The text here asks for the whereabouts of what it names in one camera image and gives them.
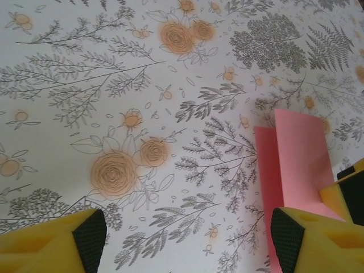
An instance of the fern drawing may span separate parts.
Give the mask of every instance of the fern drawing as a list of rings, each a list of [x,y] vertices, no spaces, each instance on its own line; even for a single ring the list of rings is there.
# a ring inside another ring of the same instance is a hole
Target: fern drawing
[[[343,29],[340,27],[339,30],[333,22],[331,22],[333,30],[328,26],[318,24],[323,31],[309,27],[313,35],[307,34],[311,41],[310,43],[306,41],[311,49],[308,52],[311,69],[337,71],[337,67],[339,67],[341,71],[344,71],[343,65],[349,68],[348,55],[349,51],[353,53],[351,50],[354,47],[353,42],[346,36]]]
[[[61,0],[55,0],[56,2],[58,2],[58,3],[62,3],[62,1]],[[69,0],[70,1],[70,3],[72,3],[72,4],[74,4],[74,5],[76,5],[76,1],[75,0]],[[125,0],[117,0],[118,1],[118,3],[120,4],[120,5],[125,5]],[[86,7],[88,7],[89,6],[89,0],[81,0],[81,2],[86,6]],[[102,6],[102,8],[106,11],[106,0],[100,0],[100,4],[101,4],[101,6]]]

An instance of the pink paper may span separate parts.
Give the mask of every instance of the pink paper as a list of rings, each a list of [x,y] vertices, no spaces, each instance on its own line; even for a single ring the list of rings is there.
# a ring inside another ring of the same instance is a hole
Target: pink paper
[[[326,207],[319,190],[334,183],[319,118],[275,110],[276,129],[255,127],[271,272],[282,273],[271,238],[274,208],[287,206],[342,220]]]
[[[271,272],[282,273],[271,236],[273,210],[277,207],[284,206],[282,184],[280,179],[277,136],[276,131],[273,128],[255,127],[254,131],[258,152],[258,167],[260,184],[262,187]]]
[[[334,183],[321,119],[275,110],[284,205],[322,203],[319,190]]]

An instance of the black foam tip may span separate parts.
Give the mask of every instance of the black foam tip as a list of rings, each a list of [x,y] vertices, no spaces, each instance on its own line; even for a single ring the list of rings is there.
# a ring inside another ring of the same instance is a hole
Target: black foam tip
[[[364,170],[339,183],[351,219],[364,226]]]
[[[271,234],[283,273],[294,273],[305,229],[279,208],[273,210]]]
[[[102,210],[95,211],[72,234],[86,273],[97,273],[106,240]]]

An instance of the orange rose illustration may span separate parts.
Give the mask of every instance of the orange rose illustration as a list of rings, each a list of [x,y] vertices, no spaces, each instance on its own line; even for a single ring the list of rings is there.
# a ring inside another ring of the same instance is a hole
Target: orange rose illustration
[[[181,0],[180,1],[180,9],[182,9],[185,13],[189,13],[194,9],[193,3],[191,0]]]
[[[308,109],[312,109],[315,106],[315,102],[310,96],[305,97],[305,104]]]
[[[140,148],[140,160],[142,165],[158,167],[167,159],[167,145],[165,142],[152,139],[144,143]]]
[[[203,41],[210,40],[214,35],[214,30],[211,24],[204,21],[195,22],[189,29],[189,32],[196,39]]]
[[[122,114],[124,117],[123,123],[119,126],[126,126],[128,129],[137,128],[142,123],[142,113],[137,109],[129,109],[126,114]]]
[[[99,157],[91,169],[91,184],[105,197],[123,196],[137,183],[137,166],[123,152]]]
[[[191,35],[181,24],[165,25],[160,32],[160,38],[173,53],[184,54],[193,50]]]

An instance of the floral wallpaper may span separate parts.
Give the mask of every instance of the floral wallpaper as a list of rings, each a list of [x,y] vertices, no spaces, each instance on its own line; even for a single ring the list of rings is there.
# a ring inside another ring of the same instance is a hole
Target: floral wallpaper
[[[12,0],[0,234],[104,211],[100,272],[270,272],[254,126],[320,117],[364,152],[356,0]]]

